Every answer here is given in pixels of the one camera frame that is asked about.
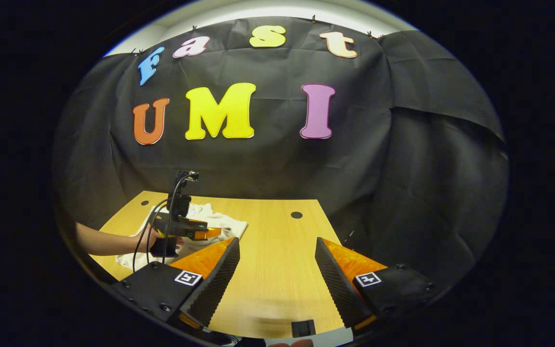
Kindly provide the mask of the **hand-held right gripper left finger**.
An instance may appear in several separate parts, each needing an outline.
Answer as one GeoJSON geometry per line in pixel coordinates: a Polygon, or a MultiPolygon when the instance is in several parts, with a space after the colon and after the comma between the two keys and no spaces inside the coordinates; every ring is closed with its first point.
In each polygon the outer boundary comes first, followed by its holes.
{"type": "Polygon", "coordinates": [[[168,325],[207,328],[239,264],[239,241],[233,237],[217,242],[170,265],[150,262],[112,289],[168,325]]]}

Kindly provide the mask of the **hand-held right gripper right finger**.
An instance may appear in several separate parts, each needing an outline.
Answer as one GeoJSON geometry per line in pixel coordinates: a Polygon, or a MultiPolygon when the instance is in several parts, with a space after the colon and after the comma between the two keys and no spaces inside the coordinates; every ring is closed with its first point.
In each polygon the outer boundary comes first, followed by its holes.
{"type": "Polygon", "coordinates": [[[315,260],[348,329],[403,320],[436,296],[436,284],[410,266],[386,266],[321,237],[315,260]]]}

